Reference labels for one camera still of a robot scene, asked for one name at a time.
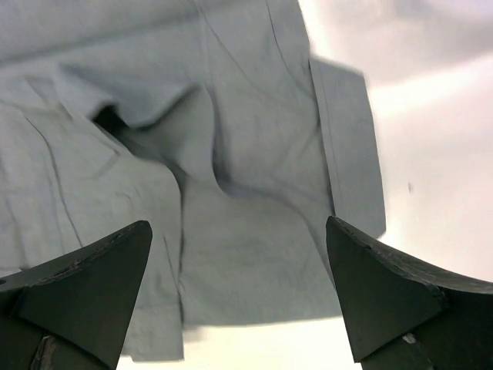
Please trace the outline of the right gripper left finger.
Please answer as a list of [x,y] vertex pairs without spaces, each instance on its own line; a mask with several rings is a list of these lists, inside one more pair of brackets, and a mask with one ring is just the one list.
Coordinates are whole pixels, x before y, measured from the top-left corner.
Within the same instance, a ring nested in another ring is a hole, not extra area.
[[1,367],[114,369],[146,269],[152,228],[137,221],[1,279]]

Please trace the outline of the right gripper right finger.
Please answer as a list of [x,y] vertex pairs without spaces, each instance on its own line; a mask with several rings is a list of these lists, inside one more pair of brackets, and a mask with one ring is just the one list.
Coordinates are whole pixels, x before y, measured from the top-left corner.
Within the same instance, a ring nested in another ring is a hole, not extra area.
[[364,369],[490,369],[492,284],[429,264],[329,217],[327,251]]

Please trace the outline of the grey long sleeve shirt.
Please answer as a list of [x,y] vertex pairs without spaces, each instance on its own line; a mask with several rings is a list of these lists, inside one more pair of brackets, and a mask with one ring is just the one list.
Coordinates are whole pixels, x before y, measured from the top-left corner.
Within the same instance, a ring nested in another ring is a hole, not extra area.
[[374,123],[297,2],[1,3],[1,270],[149,221],[126,355],[338,315],[331,216],[385,231]]

